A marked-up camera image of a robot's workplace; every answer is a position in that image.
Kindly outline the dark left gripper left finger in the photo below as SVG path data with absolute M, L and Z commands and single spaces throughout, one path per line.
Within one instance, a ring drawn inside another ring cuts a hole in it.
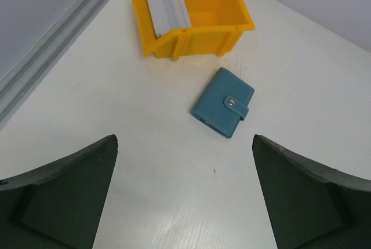
M 118 155 L 116 135 L 1 180 L 1 248 L 92 248 Z

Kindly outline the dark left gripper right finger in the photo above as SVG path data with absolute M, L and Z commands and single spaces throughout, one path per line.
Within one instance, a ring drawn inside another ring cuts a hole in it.
M 370 248 L 370 181 L 256 135 L 252 152 L 278 248 Z

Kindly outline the blue leather card holder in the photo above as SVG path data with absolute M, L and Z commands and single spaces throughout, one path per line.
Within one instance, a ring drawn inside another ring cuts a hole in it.
M 199 96 L 190 114 L 225 138 L 231 138 L 249 112 L 254 88 L 221 67 Z

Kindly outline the yellow plastic bin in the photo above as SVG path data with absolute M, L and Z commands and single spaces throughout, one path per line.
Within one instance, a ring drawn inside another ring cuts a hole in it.
M 177 28 L 157 38 L 147 0 L 132 0 L 143 54 L 178 60 L 181 56 L 223 56 L 255 24 L 244 0 L 185 0 L 191 28 Z

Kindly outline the stack of white cards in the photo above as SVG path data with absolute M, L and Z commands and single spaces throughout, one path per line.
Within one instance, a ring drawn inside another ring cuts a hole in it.
M 192 27 L 185 0 L 147 0 L 147 4 L 157 38 L 173 29 Z

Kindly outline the aluminium frame rail left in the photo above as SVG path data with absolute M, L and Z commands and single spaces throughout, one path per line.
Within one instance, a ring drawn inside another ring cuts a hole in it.
M 75 0 L 1 79 L 1 127 L 109 0 Z

